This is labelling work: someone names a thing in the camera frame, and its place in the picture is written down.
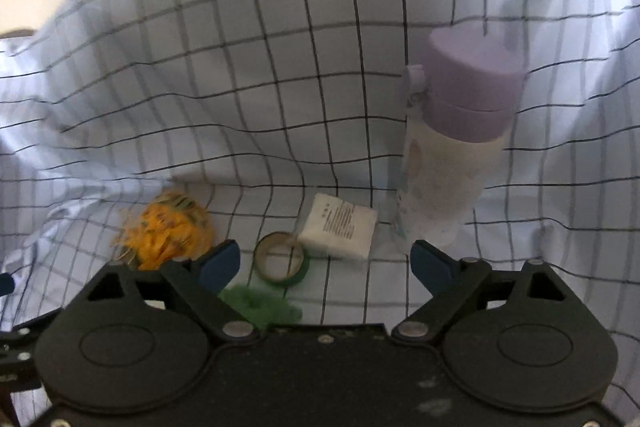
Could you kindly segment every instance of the green cloth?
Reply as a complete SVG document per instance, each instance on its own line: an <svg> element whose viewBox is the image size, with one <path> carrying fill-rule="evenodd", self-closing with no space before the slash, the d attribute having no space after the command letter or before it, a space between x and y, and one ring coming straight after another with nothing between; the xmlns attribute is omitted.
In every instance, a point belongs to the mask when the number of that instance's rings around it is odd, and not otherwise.
<svg viewBox="0 0 640 427"><path fill-rule="evenodd" d="M259 330L271 324L296 324L302 319L302 310L285 298L244 285L225 288L218 297Z"/></svg>

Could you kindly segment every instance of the orange object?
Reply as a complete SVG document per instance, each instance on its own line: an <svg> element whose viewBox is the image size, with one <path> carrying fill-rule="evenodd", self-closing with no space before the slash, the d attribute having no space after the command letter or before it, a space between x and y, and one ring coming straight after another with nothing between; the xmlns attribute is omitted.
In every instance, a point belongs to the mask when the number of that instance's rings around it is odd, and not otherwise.
<svg viewBox="0 0 640 427"><path fill-rule="evenodd" d="M137 218L128 217L114 243L118 259L156 270L169 259L197 259L212 246L214 231L207 211L176 190L163 192Z"/></svg>

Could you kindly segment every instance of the metal screw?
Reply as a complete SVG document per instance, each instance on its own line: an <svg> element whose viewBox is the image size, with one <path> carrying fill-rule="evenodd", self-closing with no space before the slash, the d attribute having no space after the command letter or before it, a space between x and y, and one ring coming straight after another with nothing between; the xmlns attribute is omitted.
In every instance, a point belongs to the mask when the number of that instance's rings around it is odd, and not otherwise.
<svg viewBox="0 0 640 427"><path fill-rule="evenodd" d="M398 333L409 339L417 339L429 333L429 327L422 322L405 321L398 324Z"/></svg>
<svg viewBox="0 0 640 427"><path fill-rule="evenodd" d="M246 321L231 321L222 327L223 333L228 337L242 339L254 332L254 327Z"/></svg>

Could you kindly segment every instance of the white bottle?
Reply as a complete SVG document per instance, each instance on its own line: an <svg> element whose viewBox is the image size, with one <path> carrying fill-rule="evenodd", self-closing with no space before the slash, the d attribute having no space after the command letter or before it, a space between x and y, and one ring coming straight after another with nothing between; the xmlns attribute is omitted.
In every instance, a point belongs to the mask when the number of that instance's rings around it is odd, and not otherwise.
<svg viewBox="0 0 640 427"><path fill-rule="evenodd" d="M408 103L394 238L453 243L506 145L524 72L492 36L466 26L430 33L422 64L406 68Z"/></svg>

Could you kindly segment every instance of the purple lid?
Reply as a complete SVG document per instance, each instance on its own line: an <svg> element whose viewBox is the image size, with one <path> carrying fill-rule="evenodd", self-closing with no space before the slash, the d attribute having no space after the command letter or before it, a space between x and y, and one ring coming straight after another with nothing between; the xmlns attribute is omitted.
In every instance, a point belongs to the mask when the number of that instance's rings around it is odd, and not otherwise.
<svg viewBox="0 0 640 427"><path fill-rule="evenodd" d="M510 124L524 85L516 55L480 28L466 25L430 33L423 68L428 85L424 121L450 138L490 141Z"/></svg>

